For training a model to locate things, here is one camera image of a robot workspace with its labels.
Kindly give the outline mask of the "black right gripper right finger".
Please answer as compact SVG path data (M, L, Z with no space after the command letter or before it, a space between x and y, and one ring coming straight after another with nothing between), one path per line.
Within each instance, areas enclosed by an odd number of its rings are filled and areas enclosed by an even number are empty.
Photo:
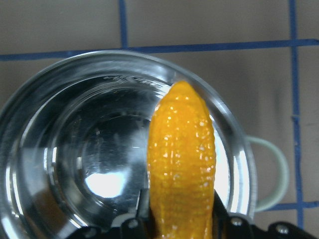
M212 211L212 235L213 239L229 239L229 215L218 193L214 191L214 203Z

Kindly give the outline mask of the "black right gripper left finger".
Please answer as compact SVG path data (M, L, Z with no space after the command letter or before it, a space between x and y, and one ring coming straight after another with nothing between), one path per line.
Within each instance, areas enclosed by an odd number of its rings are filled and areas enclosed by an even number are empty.
M150 208L149 189L147 188L140 190L136 220L138 222L138 234L142 239L151 239L153 236L153 215Z

